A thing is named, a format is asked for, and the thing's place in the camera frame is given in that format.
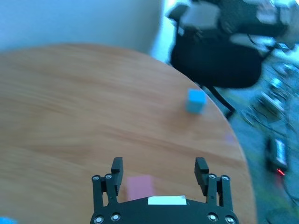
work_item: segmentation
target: blue cube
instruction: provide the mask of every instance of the blue cube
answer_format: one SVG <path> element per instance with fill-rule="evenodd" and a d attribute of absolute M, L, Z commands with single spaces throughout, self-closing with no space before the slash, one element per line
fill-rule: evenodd
<path fill-rule="evenodd" d="M 17 222 L 8 217 L 0 217 L 0 224 L 17 224 Z"/>
<path fill-rule="evenodd" d="M 189 89 L 186 110 L 189 113 L 201 114 L 206 105 L 206 94 L 202 90 Z"/>

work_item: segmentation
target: screw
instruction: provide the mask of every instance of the screw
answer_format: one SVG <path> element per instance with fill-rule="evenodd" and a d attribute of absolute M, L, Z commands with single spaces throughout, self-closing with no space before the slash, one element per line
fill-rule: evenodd
<path fill-rule="evenodd" d="M 228 176 L 222 176 L 222 179 L 225 180 L 225 181 L 228 181 L 229 177 Z"/>
<path fill-rule="evenodd" d="M 120 220 L 120 218 L 121 218 L 120 214 L 114 214 L 111 216 L 111 220 L 114 222 Z"/>
<path fill-rule="evenodd" d="M 231 217 L 226 217 L 226 218 L 225 218 L 225 221 L 226 221 L 227 223 L 229 223 L 229 224 L 235 224 L 235 220 L 234 220 L 233 218 L 231 218 Z"/>
<path fill-rule="evenodd" d="M 99 179 L 99 176 L 93 176 L 93 180 L 97 181 Z"/>
<path fill-rule="evenodd" d="M 216 222 L 216 221 L 217 221 L 217 217 L 216 217 L 215 214 L 209 214 L 209 215 L 208 215 L 208 218 L 209 218 L 211 221 L 213 221 L 213 222 Z"/>
<path fill-rule="evenodd" d="M 95 224 L 100 224 L 100 223 L 102 223 L 103 221 L 104 221 L 104 218 L 103 218 L 102 216 L 96 217 L 96 218 L 94 219 L 94 223 L 95 223 Z"/>

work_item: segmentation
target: wooden table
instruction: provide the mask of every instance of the wooden table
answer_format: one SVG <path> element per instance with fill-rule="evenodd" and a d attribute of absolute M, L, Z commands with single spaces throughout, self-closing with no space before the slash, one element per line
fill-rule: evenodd
<path fill-rule="evenodd" d="M 0 216 L 21 224 L 89 223 L 91 176 L 123 157 L 126 179 L 154 177 L 157 195 L 204 201 L 195 157 L 231 177 L 242 224 L 256 223 L 246 160 L 215 104 L 185 111 L 188 88 L 172 67 L 130 50 L 54 45 L 0 56 Z"/>

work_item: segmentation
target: black office chair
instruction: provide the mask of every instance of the black office chair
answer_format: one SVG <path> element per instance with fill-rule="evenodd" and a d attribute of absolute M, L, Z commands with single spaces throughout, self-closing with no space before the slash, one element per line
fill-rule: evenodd
<path fill-rule="evenodd" d="M 171 52 L 171 65 L 211 93 L 229 109 L 229 119 L 235 108 L 226 101 L 215 87 L 247 88 L 260 78 L 262 57 L 257 49 L 231 43 L 229 40 L 197 41 L 196 31 L 185 30 L 179 34 L 180 17 L 188 6 L 175 8 L 170 19 L 176 22 L 176 40 Z"/>

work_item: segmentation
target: electronic equipment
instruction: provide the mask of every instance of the electronic equipment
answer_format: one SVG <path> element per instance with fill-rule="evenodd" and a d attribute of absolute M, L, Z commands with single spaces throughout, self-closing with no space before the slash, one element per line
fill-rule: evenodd
<path fill-rule="evenodd" d="M 294 1 L 290 7 L 275 6 L 268 0 L 263 6 L 260 1 L 252 0 L 192 0 L 208 2 L 217 6 L 217 25 L 196 27 L 202 39 L 229 38 L 234 34 L 248 34 L 274 37 L 278 47 L 293 49 L 299 41 L 299 4 Z"/>
<path fill-rule="evenodd" d="M 206 197 L 205 203 L 186 199 L 185 196 L 151 196 L 118 203 L 123 163 L 121 157 L 116 157 L 110 174 L 92 177 L 94 213 L 90 224 L 238 224 L 233 212 L 230 178 L 210 174 L 202 157 L 196 158 L 194 173 Z M 103 205 L 104 192 L 108 197 L 107 206 Z"/>
<path fill-rule="evenodd" d="M 288 170 L 287 141 L 272 133 L 266 142 L 266 164 L 269 170 L 285 175 Z"/>
<path fill-rule="evenodd" d="M 274 115 L 280 116 L 280 114 L 285 112 L 283 103 L 277 98 L 270 97 L 269 94 L 265 92 L 261 93 L 259 101 L 268 111 Z"/>

